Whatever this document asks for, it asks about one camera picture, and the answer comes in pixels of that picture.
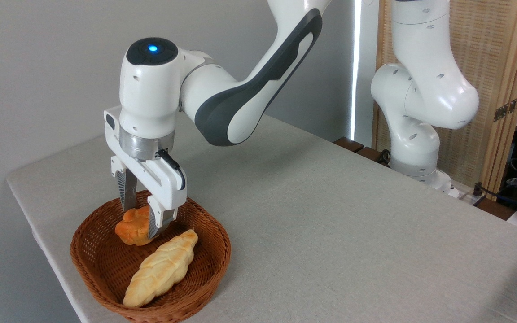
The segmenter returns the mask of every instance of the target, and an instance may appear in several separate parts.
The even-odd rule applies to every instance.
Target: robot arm
[[[245,141],[304,59],[331,0],[268,0],[277,22],[273,45],[250,75],[236,81],[209,55],[147,38],[129,47],[121,67],[121,106],[105,111],[123,210],[135,207],[136,181],[151,192],[149,236],[176,218],[187,197],[184,171],[169,155],[179,107],[209,143]]]
[[[452,55],[449,0],[390,3],[400,64],[380,67],[371,85],[390,130],[390,167],[449,192],[449,176],[436,168],[440,141],[432,125],[464,127],[476,115],[478,92]]]

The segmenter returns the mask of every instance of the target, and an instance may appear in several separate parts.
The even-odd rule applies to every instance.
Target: gray tablecloth
[[[117,198],[104,138],[8,177],[84,322],[125,322],[70,256],[78,225]],[[184,115],[174,158],[218,219],[230,266],[197,322],[517,322],[517,227],[270,117],[213,147]]]

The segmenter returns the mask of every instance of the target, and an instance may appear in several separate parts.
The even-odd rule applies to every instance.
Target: metal hinge
[[[513,113],[515,110],[517,110],[517,99],[509,102],[508,104],[504,104],[500,108],[497,108],[496,113],[494,114],[494,121],[502,119],[508,114]]]

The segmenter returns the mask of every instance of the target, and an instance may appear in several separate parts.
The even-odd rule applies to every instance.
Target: orange bread roll
[[[149,239],[149,206],[130,209],[123,215],[123,220],[115,226],[115,234],[129,245],[145,245]]]

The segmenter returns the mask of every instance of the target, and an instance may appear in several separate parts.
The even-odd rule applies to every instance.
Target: brown wicker basket
[[[147,205],[148,191],[137,193],[138,207]],[[123,218],[119,199],[96,209],[77,229],[71,258],[93,297],[107,309],[132,322],[178,322],[199,312],[215,293],[230,260],[230,241],[223,226],[199,204],[187,198],[177,219],[149,244],[124,244],[114,233]],[[144,307],[127,307],[123,297],[141,262],[158,246],[194,229],[199,235],[187,275],[166,294]]]

